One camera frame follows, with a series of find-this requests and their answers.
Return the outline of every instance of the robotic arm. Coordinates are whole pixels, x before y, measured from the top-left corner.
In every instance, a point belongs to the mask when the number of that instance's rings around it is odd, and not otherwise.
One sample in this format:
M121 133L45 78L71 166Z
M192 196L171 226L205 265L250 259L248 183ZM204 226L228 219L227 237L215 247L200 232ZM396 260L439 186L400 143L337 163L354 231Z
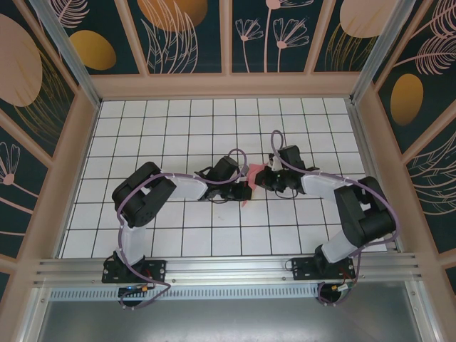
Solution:
M300 158L299 149L295 145L284 147L278 152L280 159L274 155L269 156L269 165L256 175L256 185L276 192L283 192L289 187L301 194L316 195L337 204L342 231L325 244L318 246L310 261L304 261L306 267L310 267L316 274L315 279L338 279L333 275L339 274L340 265L344 262L345 265L349 265L351 262L349 256L352 253L395 230L395 222L390 212L371 193L352 186L344 180L335 180L323 175L302 175L300 172L291 170L282 164L281 160L300 170L318 170L315 167L306 169ZM160 177L131 196L142 183L161 173L156 164L146 162L113 192L116 210L129 197L121 212L128 227L124 226L124 229L121 229L123 253L117 249L114 252L113 261L105 262L102 281L142 283L143 281L136 277L127 265L143 276L163 281L164 269L159 269L158 273L154 273L152 269L149 270L148 267L154 261L146 262L142 252L146 224L155 218L169 198L212 201L218 195L225 202L250 200L252 189L246 180L229 181L236 172L239 174L237 162L230 156L224 156L214 167L206 167L196 172L198 177L183 178L174 175ZM224 182L224 184L213 184L213 182ZM384 198L380 185L374 178L365 177L359 182ZM166 261L157 262L162 266L166 263Z

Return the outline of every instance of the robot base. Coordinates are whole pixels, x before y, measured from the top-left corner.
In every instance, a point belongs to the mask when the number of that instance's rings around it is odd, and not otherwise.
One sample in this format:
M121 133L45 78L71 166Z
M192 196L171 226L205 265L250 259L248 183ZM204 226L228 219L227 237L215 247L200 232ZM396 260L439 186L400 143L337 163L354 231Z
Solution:
M154 280L164 281L166 275L165 260L146 260L145 257L133 265L134 270ZM104 284L144 284L144 279L134 275L114 253L113 260L103 263Z
M352 279L356 276L353 261L349 258L342 259L335 264L328 264L324 269L324 273L317 267L313 256L293 258L290 262L294 280L343 280L344 272Z

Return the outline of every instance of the purple cable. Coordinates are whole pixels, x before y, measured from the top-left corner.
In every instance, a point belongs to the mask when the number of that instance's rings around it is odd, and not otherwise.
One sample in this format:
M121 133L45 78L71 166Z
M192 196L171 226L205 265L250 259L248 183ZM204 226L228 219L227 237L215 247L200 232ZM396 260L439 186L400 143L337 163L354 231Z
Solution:
M281 138L280 146L283 146L283 144L284 144L284 135L282 134L282 132L280 130L273 130L272 133L271 133L272 151L273 151L274 155L277 157L277 159L279 159L280 162L283 165L287 166L291 170L303 173L305 175L325 176L325 177L333 178L335 180L343 180L344 182L347 182L347 183L353 184L353 185L355 185L357 187L360 187L361 189L364 189L365 191L371 193L375 198L377 198L380 202L382 202L383 205L385 205L386 209L390 212L390 215L391 215L391 217L393 218L393 220L395 222L396 230L395 230L394 234L389 239L386 239L386 240L383 240L383 241L379 241L379 242L371 242L369 244L366 244L365 246L361 246L360 248L358 248L357 250L355 250L353 253L351 253L349 255L350 257L354 257L354 256L358 255L358 266L356 267L356 278L355 278L355 280L357 281L358 280L358 276L359 276L359 269L360 269L360 265L361 265L361 252L363 251L363 249L366 248L367 246L375 246L377 244L387 244L388 242L392 242L392 241L396 240L397 237L399 236L401 227L400 227L398 215L395 213L393 207L391 207L391 205L388 203L388 201L386 199L384 199L376 191L372 190L371 188L365 186L364 184L362 184L360 182L357 182L355 180L351 180L349 178L344 178L344 177L341 177L341 176L338 176L338 175L333 175L332 173L326 173L326 172L320 172L320 171L317 172L317 171L301 170L301 169L299 169L297 167L294 167L293 165L290 165L289 163L287 163L285 160L283 160L280 157L279 152L277 151L277 149L274 146L274 136L275 136L275 134L280 135L280 138ZM322 304L329 303L329 301L327 301L325 298L320 296L321 288L323 287L324 284L325 284L324 282L320 283L318 285L318 290L317 290L317 299ZM343 303L348 298L348 294L350 292L351 292L351 290L340 301L338 301L337 303L338 304Z
M300 173L303 173L305 175L315 175L315 176L325 176L325 177L329 177L329 178L333 178L335 180L342 180L346 183L350 183L350 184L353 184L353 185L356 185L357 187L360 187L361 189L371 193L375 198L377 198L380 202L382 202L382 204L386 207L386 209L390 212L390 215L391 217L393 218L394 222L395 222L395 227L396 227L396 230L394 232L394 234L392 235L392 237L386 239L386 240L383 240L383 241L378 241L378 242L371 242L369 244L366 244L365 246L362 246L360 248L358 248L357 250L355 250L351 256L355 256L357 255L359 252L361 252L364 248L366 248L367 246L375 246L377 244L387 244L388 242L392 242L394 240L396 240L399 236L399 233L401 231L401 227L400 227L400 223L399 223L399 218L398 218L398 215L395 213L393 207L391 207L391 204L388 203L388 201L386 199L384 199L380 194L378 194L376 191L372 190L370 187L367 187L365 186L364 184L361 184L360 182L357 182L355 180L351 180L350 178L346 178L346 177L341 177L341 176L338 176L338 175L333 175L332 173L326 173L326 172L320 172L320 171L306 171L306 170L301 170L297 167L294 167L293 165L290 165L289 163L287 163L285 160L283 160L280 155L279 155L279 152L277 152L277 149L274 147L274 136L275 134L279 134L280 135L280 138L281 138L281 146L283 145L283 141L284 141L284 136L282 134L282 132L280 130L273 130L272 131L272 134L271 134L271 147L272 147L272 152L274 153L274 155L277 157L277 159L280 160L280 162L287 166L289 169L291 170L294 170L294 171L297 171L297 172L300 172Z
M129 310L135 310L135 309L141 309L141 308L144 308L145 306L151 304L156 298L162 296L166 291L168 291L171 287L170 284L168 283L165 283L163 281L158 281L158 280L154 280L154 279L151 279L151 278L147 278L146 276L143 276L141 273L139 273L138 271L136 271L134 268L132 268L132 266L128 263L127 261L127 258L126 258L126 255L125 253L123 252L123 246L122 246L122 230L124 228L124 219L122 218L122 209L124 208L124 206L127 204L127 202L131 199L131 197L133 197L137 192L139 192L145 185L149 184L150 182L152 182L153 180L156 180L157 178L161 178L161 177L176 177L176 178L193 178L193 179L196 179L196 180L199 180L201 182L205 182L205 183L208 183L208 184L214 184L214 185L222 185L222 184L227 184L227 183L231 183L231 182L234 182L235 180L237 180L238 178L240 178L242 175L245 175L246 172L247 172L247 156L245 154L245 152L243 150L240 150L239 148L234 148L233 150L229 151L228 153L228 156L230 156L233 152L240 152L243 157L244 157L244 166L242 167L241 169L241 172L238 173L236 176L234 176L233 178L230 178L229 180L224 180L224 181L221 181L221 182L215 182L215 181L212 181L212 180L205 180L201 177L198 177L198 176L195 176L195 175L188 175L186 173L160 173L158 175L154 175L150 178L147 178L144 182L142 182L141 184L139 184L123 201L122 203L120 203L120 206L119 208L117 209L117 219L119 220L120 222L120 228L119 228L119 234L118 234L118 244L119 244L119 252L120 252L120 256L122 257L122 260L124 262L124 264L126 265L126 267L134 274L136 275L137 277L143 279L146 283L153 283L153 284L157 284L157 285L162 285L162 286L166 286L165 289L163 289L162 291L160 291L158 294L156 294L155 296L153 296L151 299L149 299L148 301L144 301L140 304L138 304L137 306L132 306L132 307L129 307L129 306L126 306L124 303L123 303L123 299L125 298L125 296L128 295L128 293L125 293L123 294L122 297L120 297L120 304L123 306L124 309L129 309Z

